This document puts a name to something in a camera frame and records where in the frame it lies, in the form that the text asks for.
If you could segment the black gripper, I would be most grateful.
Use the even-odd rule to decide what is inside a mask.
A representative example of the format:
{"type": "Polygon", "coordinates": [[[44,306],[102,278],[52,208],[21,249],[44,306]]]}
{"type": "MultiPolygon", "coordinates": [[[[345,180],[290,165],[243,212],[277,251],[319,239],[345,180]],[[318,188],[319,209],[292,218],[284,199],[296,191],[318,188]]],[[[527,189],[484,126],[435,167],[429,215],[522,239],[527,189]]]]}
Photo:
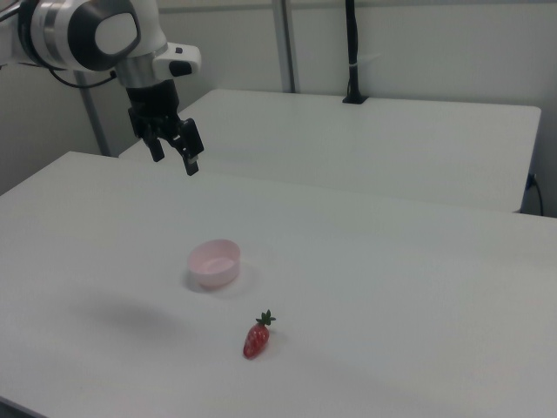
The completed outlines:
{"type": "Polygon", "coordinates": [[[164,158],[158,138],[172,138],[171,146],[180,154],[188,176],[198,172],[198,155],[204,144],[192,118],[178,116],[178,93],[173,80],[144,88],[126,88],[133,132],[149,148],[154,162],[164,158]]]}

